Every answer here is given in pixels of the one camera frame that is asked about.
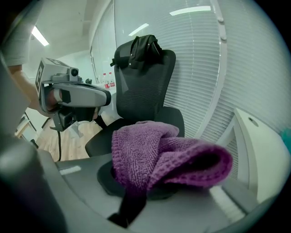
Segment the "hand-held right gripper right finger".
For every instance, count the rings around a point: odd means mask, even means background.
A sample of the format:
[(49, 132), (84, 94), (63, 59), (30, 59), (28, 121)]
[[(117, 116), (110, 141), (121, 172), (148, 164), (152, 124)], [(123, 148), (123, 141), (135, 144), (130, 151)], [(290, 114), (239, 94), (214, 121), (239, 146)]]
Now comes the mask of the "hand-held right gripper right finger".
[(182, 189), (148, 201), (129, 226), (135, 233), (213, 233), (244, 218), (258, 205), (255, 194), (228, 179), (207, 190)]

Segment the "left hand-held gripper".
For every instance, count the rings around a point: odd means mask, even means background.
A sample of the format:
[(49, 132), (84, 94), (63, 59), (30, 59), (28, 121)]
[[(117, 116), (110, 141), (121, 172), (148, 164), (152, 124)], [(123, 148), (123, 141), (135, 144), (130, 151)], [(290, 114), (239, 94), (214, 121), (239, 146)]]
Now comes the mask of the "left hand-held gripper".
[[(35, 86), (41, 109), (52, 115), (54, 130), (69, 127), (70, 111), (67, 106), (107, 106), (111, 102), (111, 93), (104, 88), (86, 83), (70, 84), (70, 67), (51, 58), (41, 58)], [(61, 90), (62, 102), (49, 111), (46, 108), (46, 95), (52, 89)]]

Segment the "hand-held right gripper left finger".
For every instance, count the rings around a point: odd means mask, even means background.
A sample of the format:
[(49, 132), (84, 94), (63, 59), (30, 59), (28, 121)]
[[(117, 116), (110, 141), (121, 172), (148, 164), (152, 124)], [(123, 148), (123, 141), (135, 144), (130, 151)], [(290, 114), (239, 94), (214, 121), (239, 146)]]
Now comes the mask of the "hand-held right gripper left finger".
[(53, 204), (67, 201), (69, 206), (81, 202), (104, 218), (118, 211), (121, 198), (107, 194), (97, 180), (97, 172), (111, 160), (110, 154), (54, 162), (49, 152), (38, 150), (38, 160), (42, 169), (37, 184), (39, 200)]

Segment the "person's left hand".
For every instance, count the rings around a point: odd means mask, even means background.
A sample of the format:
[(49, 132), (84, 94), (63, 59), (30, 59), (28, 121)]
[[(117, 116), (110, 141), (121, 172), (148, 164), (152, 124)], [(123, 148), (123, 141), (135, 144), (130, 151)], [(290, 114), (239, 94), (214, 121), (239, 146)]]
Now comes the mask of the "person's left hand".
[(46, 95), (46, 108), (51, 111), (55, 106), (62, 102), (61, 89), (52, 89)]

